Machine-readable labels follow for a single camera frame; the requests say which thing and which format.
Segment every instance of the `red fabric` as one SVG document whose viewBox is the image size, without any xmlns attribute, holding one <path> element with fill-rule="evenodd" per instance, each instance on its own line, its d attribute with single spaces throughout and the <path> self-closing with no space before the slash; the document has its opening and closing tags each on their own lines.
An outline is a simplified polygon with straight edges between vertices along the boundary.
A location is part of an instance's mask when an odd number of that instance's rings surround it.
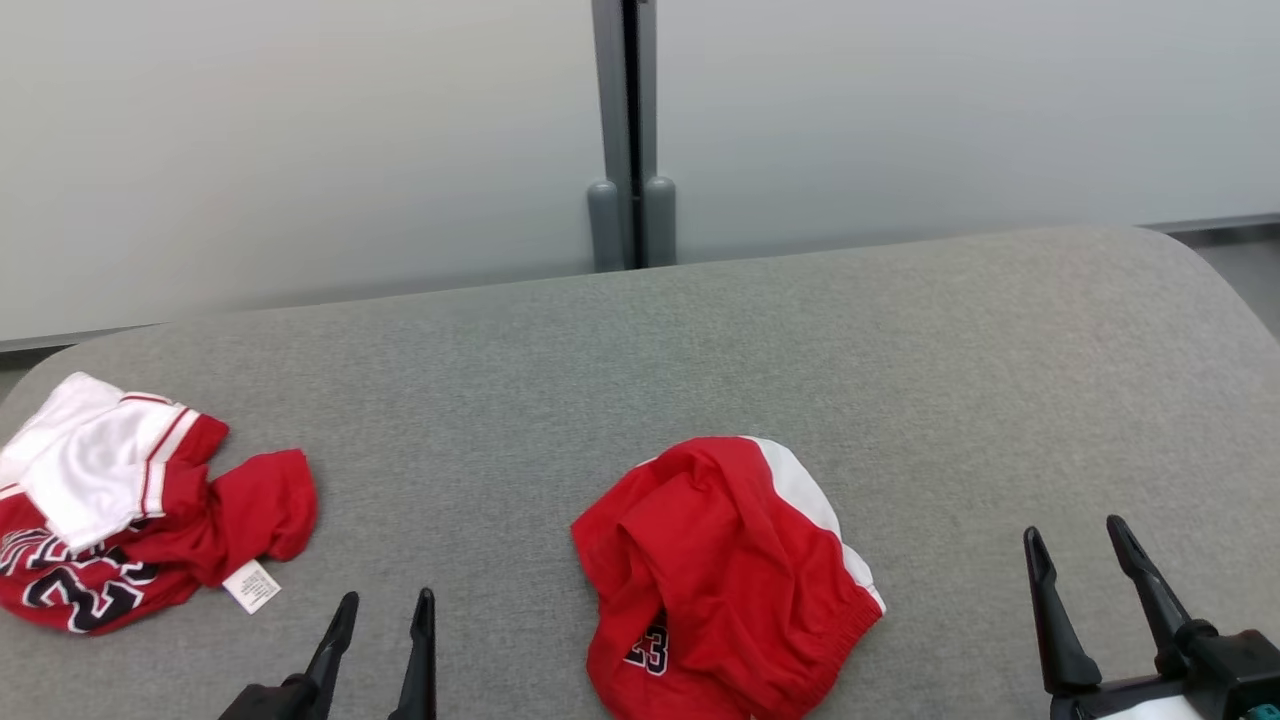
<svg viewBox="0 0 1280 720">
<path fill-rule="evenodd" d="M 315 528 L 306 456 L 251 457 L 212 483 L 205 462 L 227 425 L 201 415 L 163 468 L 163 516 L 72 556 L 24 495 L 0 500 L 0 606 L 73 633 L 104 634 L 216 587 L 255 557 L 291 560 Z"/>
<path fill-rule="evenodd" d="M 748 438 L 672 447 L 572 534 L 599 593 L 586 669 L 617 717 L 800 717 L 881 618 L 840 539 L 774 493 Z"/>
</svg>

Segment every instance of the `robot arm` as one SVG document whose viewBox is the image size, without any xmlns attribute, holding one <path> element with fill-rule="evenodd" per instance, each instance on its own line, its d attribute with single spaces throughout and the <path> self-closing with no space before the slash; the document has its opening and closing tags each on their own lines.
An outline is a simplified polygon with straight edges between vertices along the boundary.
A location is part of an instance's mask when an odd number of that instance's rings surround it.
<svg viewBox="0 0 1280 720">
<path fill-rule="evenodd" d="M 276 687 L 246 687 L 220 720 L 328 720 L 338 665 L 351 644 L 358 609 L 358 594 L 343 596 L 307 671 L 289 675 Z M 417 596 L 408 634 L 413 650 L 404 670 L 399 707 L 388 720 L 435 720 L 435 596 L 429 588 Z"/>
<path fill-rule="evenodd" d="M 1156 675 L 1102 682 L 1057 594 L 1057 570 L 1036 528 L 1023 534 L 1051 720 L 1280 720 L 1280 650 L 1262 633 L 1222 637 L 1193 620 L 1119 515 L 1107 533 L 1156 641 Z"/>
</svg>

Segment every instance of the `gray upholstered surface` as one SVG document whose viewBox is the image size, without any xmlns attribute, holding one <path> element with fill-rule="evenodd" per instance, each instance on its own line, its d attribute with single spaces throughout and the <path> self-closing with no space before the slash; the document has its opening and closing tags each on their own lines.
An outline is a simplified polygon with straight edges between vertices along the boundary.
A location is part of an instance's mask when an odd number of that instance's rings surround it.
<svg viewBox="0 0 1280 720">
<path fill-rule="evenodd" d="M 215 717 L 301 670 L 362 593 L 337 720 L 396 702 L 413 593 L 439 594 L 440 717 L 599 717 L 568 524 L 699 434 L 790 446 L 887 618 L 814 717 L 1037 717 L 1020 533 L 1043 530 L 1107 675 L 1149 669 L 1110 553 L 1124 514 L 1197 614 L 1280 637 L 1280 347 L 1194 254 L 1065 229 L 232 315 L 65 351 L 230 423 L 215 470 L 301 446 L 311 547 L 256 616 L 204 591 L 86 639 L 0 618 L 6 719 Z M 678 638 L 672 644 L 678 652 Z"/>
</svg>

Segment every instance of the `floor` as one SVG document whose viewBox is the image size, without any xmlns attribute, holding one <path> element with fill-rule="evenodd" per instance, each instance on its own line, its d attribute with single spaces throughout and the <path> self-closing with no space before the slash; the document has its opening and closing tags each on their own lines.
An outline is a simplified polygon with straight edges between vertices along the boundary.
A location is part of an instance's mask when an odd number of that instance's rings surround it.
<svg viewBox="0 0 1280 720">
<path fill-rule="evenodd" d="M 1280 225 L 1171 233 L 1219 272 L 1280 338 Z M 0 400 L 56 350 L 0 354 Z"/>
<path fill-rule="evenodd" d="M 1271 334 L 1280 338 L 1280 240 L 1215 245 L 1196 251 L 1231 283 Z"/>
<path fill-rule="evenodd" d="M 9 391 L 13 389 L 13 386 L 18 384 L 18 380 L 27 374 L 27 370 L 35 368 L 37 363 L 59 350 L 61 348 L 50 347 L 47 350 L 0 352 L 0 401 L 9 395 Z"/>
</svg>

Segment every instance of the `white fabric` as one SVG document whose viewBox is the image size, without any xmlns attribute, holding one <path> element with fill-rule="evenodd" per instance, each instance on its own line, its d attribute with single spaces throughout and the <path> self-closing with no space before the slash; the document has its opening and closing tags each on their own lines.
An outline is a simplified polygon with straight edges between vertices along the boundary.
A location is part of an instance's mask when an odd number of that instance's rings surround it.
<svg viewBox="0 0 1280 720">
<path fill-rule="evenodd" d="M 1203 720 L 1183 696 L 1162 697 L 1107 715 L 1105 720 Z"/>
<path fill-rule="evenodd" d="M 50 532 L 78 552 L 160 514 L 164 462 L 197 418 L 160 396 L 125 395 L 74 373 L 0 450 L 0 496 L 26 492 Z"/>
<path fill-rule="evenodd" d="M 849 571 L 855 583 L 876 598 L 876 603 L 881 606 L 881 612 L 884 612 L 884 598 L 876 589 L 870 566 L 867 565 L 867 561 L 860 555 L 854 552 L 854 548 L 845 544 L 840 534 L 840 519 L 836 518 L 836 511 L 831 507 L 831 502 L 822 492 L 822 488 L 818 487 L 818 482 L 809 474 L 809 470 L 805 470 L 795 454 L 785 446 L 772 439 L 750 436 L 742 437 L 759 446 L 760 454 L 764 455 L 765 462 L 769 464 L 769 470 L 773 473 L 773 492 L 786 501 L 787 505 L 799 510 L 810 523 L 836 536 L 836 539 L 840 541 L 840 547 L 844 550 L 845 570 Z"/>
</svg>

